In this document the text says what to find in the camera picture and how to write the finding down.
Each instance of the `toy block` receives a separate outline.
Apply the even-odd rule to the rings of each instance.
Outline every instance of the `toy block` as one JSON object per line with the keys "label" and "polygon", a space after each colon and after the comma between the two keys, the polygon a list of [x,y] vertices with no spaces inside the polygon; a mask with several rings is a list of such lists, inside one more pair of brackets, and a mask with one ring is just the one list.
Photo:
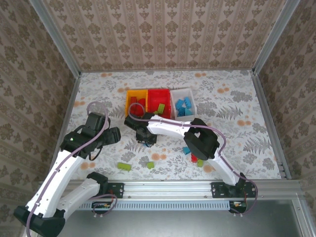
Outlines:
{"label": "toy block", "polygon": [[154,167],[155,167],[155,165],[154,165],[154,163],[152,161],[147,163],[147,168],[148,169],[152,169]]}
{"label": "toy block", "polygon": [[193,163],[197,163],[198,158],[197,158],[195,155],[191,154],[191,161],[192,161]]}
{"label": "toy block", "polygon": [[197,160],[197,167],[202,167],[203,166],[203,161],[201,159]]}
{"label": "toy block", "polygon": [[118,163],[118,168],[126,171],[130,171],[132,169],[132,166],[130,164],[125,163]]}
{"label": "toy block", "polygon": [[191,152],[188,147],[184,147],[184,148],[182,148],[182,150],[183,150],[183,153],[184,153],[185,155],[187,155],[187,154],[189,154],[189,153]]}
{"label": "toy block", "polygon": [[[144,98],[139,99],[138,103],[144,107],[144,110],[146,109],[146,99],[144,99]],[[144,111],[143,111],[141,106],[137,105],[135,115],[140,116],[140,117],[142,117],[144,115]]]}
{"label": "toy block", "polygon": [[189,115],[193,115],[193,113],[189,109],[185,108],[184,116],[189,116]]}
{"label": "toy block", "polygon": [[186,104],[187,109],[190,109],[192,107],[191,101],[188,97],[184,98],[184,103]]}
{"label": "toy block", "polygon": [[183,103],[184,103],[183,100],[178,100],[176,103],[176,110],[179,110],[182,107]]}
{"label": "toy block", "polygon": [[158,109],[157,109],[158,114],[162,115],[163,114],[163,110],[164,110],[164,104],[159,104]]}
{"label": "toy block", "polygon": [[[132,96],[130,98],[130,105],[133,104],[133,103],[137,103],[137,97],[136,96]],[[133,105],[131,108],[130,108],[130,112],[131,114],[134,114],[136,112],[136,108],[137,108],[137,105]]]}
{"label": "toy block", "polygon": [[185,108],[181,107],[178,113],[178,117],[184,116],[184,113],[185,113]]}

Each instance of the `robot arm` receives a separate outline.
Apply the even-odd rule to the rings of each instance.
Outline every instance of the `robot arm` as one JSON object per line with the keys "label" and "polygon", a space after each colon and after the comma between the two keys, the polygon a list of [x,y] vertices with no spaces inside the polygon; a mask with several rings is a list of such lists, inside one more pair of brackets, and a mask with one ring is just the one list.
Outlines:
{"label": "robot arm", "polygon": [[183,126],[186,124],[206,126],[206,124],[199,118],[196,118],[193,121],[181,122],[145,113],[142,119],[158,121],[141,122],[127,116],[124,122],[125,125],[136,131],[137,141],[153,145],[157,141],[157,134],[183,139],[193,155],[198,159],[208,160],[210,162],[216,171],[220,173],[224,183],[240,187],[244,183],[244,180],[236,176],[227,166],[228,164],[232,167],[226,157],[222,155],[221,158],[219,156],[219,142],[217,141],[217,135],[212,130]]}
{"label": "robot arm", "polygon": [[[101,150],[103,146],[117,143],[120,140],[120,132],[117,127],[104,130],[100,137],[70,157],[61,168],[56,171],[60,163],[63,162],[71,152],[96,136],[104,123],[105,117],[103,115],[90,113],[85,125],[79,126],[73,132],[65,136],[55,164],[40,189],[26,206],[18,206],[14,210],[14,216],[23,225],[26,225],[28,216],[36,204],[37,208],[31,217],[30,229],[43,237],[56,237],[63,229],[66,220],[80,205],[95,195],[103,195],[106,193],[108,179],[101,174],[93,172],[87,176],[87,179],[79,187],[61,199],[73,173],[88,156],[91,158],[91,152],[95,149]],[[54,172],[57,173],[54,178],[50,180]],[[40,202],[36,203],[47,183],[49,183],[48,188]]]}

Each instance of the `table surface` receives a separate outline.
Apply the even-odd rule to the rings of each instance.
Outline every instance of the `table surface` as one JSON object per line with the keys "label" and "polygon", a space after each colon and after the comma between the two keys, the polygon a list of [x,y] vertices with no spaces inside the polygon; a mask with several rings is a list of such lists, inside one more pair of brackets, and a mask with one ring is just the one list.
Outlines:
{"label": "table surface", "polygon": [[[135,131],[123,122],[126,91],[140,88],[191,88],[197,118],[225,134],[223,152],[232,165],[248,178],[280,178],[249,71],[83,73],[80,80],[67,132],[85,123],[90,102],[100,101],[109,111],[111,127],[119,127],[121,140],[104,147],[95,161],[85,161],[73,179],[85,179],[92,171],[111,180],[220,179],[209,162],[199,168],[191,162],[191,155],[183,154],[183,140],[160,135],[151,148],[137,143]],[[102,113],[99,106],[91,110]],[[149,161],[155,163],[153,169],[147,169]],[[118,162],[131,164],[132,170],[119,170]]]}

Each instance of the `blue toy block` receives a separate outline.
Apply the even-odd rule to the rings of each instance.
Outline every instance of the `blue toy block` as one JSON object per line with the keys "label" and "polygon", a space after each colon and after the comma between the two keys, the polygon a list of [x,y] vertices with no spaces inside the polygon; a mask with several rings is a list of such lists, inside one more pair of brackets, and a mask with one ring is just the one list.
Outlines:
{"label": "blue toy block", "polygon": [[180,110],[180,108],[182,107],[184,101],[183,100],[178,100],[176,103],[176,110]]}
{"label": "blue toy block", "polygon": [[181,108],[179,109],[178,117],[184,116],[185,110],[186,110],[185,108],[181,107]]}
{"label": "blue toy block", "polygon": [[192,107],[189,97],[184,98],[184,103],[186,104],[187,109]]}
{"label": "blue toy block", "polygon": [[191,153],[191,151],[190,151],[190,149],[189,149],[188,147],[184,147],[184,148],[182,148],[182,150],[183,150],[183,153],[184,153],[185,155]]}
{"label": "blue toy block", "polygon": [[193,115],[193,113],[190,110],[185,109],[184,116],[188,116],[188,115]]}

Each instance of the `patterned wallpaper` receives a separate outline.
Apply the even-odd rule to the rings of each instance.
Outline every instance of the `patterned wallpaper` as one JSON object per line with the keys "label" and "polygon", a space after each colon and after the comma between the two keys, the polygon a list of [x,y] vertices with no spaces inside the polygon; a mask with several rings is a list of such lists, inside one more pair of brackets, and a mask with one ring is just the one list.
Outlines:
{"label": "patterned wallpaper", "polygon": [[43,0],[82,71],[251,68],[285,0]]}
{"label": "patterned wallpaper", "polygon": [[30,3],[0,1],[0,236],[49,170],[74,78]]}
{"label": "patterned wallpaper", "polygon": [[316,219],[316,1],[302,0],[259,74],[293,178]]}

